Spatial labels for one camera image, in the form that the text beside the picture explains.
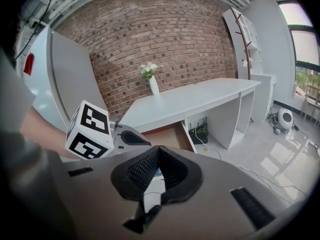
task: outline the fiducial marker cube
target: fiducial marker cube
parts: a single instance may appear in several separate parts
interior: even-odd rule
[[[70,120],[65,149],[82,159],[103,158],[114,149],[108,111],[82,101]]]

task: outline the wooden coat rack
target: wooden coat rack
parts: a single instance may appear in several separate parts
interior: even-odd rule
[[[245,34],[242,30],[242,27],[240,26],[240,22],[239,22],[239,18],[242,16],[242,14],[240,14],[238,17],[234,11],[234,9],[232,7],[230,7],[231,12],[233,13],[233,16],[235,18],[235,23],[237,23],[240,32],[236,32],[237,34],[240,34],[242,36],[242,40],[243,40],[243,44],[244,44],[244,53],[246,55],[246,61],[247,61],[247,67],[248,67],[248,80],[251,79],[251,73],[250,73],[250,56],[249,56],[249,50],[248,50],[248,45],[251,44],[251,42],[247,43],[246,42],[246,38],[245,38]]]

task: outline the person's hand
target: person's hand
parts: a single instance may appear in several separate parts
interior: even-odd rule
[[[48,123],[33,107],[24,118],[20,133],[46,150],[56,151],[65,158],[80,159],[65,150],[66,134]]]

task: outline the window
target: window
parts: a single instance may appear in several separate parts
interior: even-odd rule
[[[279,4],[291,32],[295,55],[295,95],[317,98],[320,88],[319,36],[303,8],[295,2]]]

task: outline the open drawer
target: open drawer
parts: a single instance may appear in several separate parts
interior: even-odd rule
[[[194,152],[190,136],[180,122],[142,133],[152,145],[165,145]]]

